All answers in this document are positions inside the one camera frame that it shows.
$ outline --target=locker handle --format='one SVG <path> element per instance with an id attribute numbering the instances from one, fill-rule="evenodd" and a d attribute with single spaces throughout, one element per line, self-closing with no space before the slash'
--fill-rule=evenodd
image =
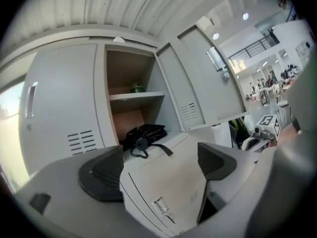
<path id="1" fill-rule="evenodd" d="M 27 97 L 27 106 L 26 106 L 26 118 L 30 119 L 33 117 L 33 102 L 34 102 L 34 96 L 36 87 L 38 85 L 38 82 L 35 82 L 28 91 L 28 97 Z"/>

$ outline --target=locker vent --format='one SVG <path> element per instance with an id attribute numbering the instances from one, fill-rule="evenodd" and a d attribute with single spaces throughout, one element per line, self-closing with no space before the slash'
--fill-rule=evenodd
<path id="1" fill-rule="evenodd" d="M 72 155 L 97 149 L 92 130 L 68 135 L 67 139 Z"/>
<path id="2" fill-rule="evenodd" d="M 198 109 L 197 109 L 197 105 L 194 102 L 191 104 L 182 106 L 180 108 L 180 113 L 181 113 L 182 119 L 184 121 L 199 118 L 199 116 L 200 116 Z"/>

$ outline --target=black bag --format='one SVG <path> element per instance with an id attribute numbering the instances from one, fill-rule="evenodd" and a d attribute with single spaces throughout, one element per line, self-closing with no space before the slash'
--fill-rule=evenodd
<path id="1" fill-rule="evenodd" d="M 124 151 L 131 148 L 130 153 L 134 157 L 146 159 L 149 156 L 146 152 L 146 149 L 151 145 L 160 147 L 168 156 L 171 156 L 173 152 L 166 146 L 161 144 L 153 144 L 155 141 L 158 141 L 167 135 L 167 132 L 164 128 L 164 125 L 157 124 L 142 125 L 139 128 L 134 128 L 133 130 L 129 131 L 126 135 L 126 139 L 120 142 L 120 144 L 123 145 Z M 143 151 L 145 155 L 133 154 L 135 149 Z"/>

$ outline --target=railing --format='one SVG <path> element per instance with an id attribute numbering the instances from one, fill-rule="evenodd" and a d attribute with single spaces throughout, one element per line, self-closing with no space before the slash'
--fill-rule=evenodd
<path id="1" fill-rule="evenodd" d="M 256 56 L 257 54 L 279 44 L 277 37 L 271 33 L 269 36 L 266 36 L 251 45 L 248 45 L 244 49 L 234 53 L 229 57 L 230 60 L 247 60 L 251 57 Z"/>

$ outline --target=ceiling light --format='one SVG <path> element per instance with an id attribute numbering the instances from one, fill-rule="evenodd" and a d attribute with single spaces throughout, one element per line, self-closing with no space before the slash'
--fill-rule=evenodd
<path id="1" fill-rule="evenodd" d="M 243 20 L 247 20 L 249 18 L 249 14 L 247 13 L 244 13 L 243 16 L 242 16 Z"/>
<path id="2" fill-rule="evenodd" d="M 215 34 L 212 36 L 212 38 L 213 38 L 214 40 L 218 39 L 218 38 L 219 38 L 219 34 L 218 34 L 218 33 L 215 33 Z"/>

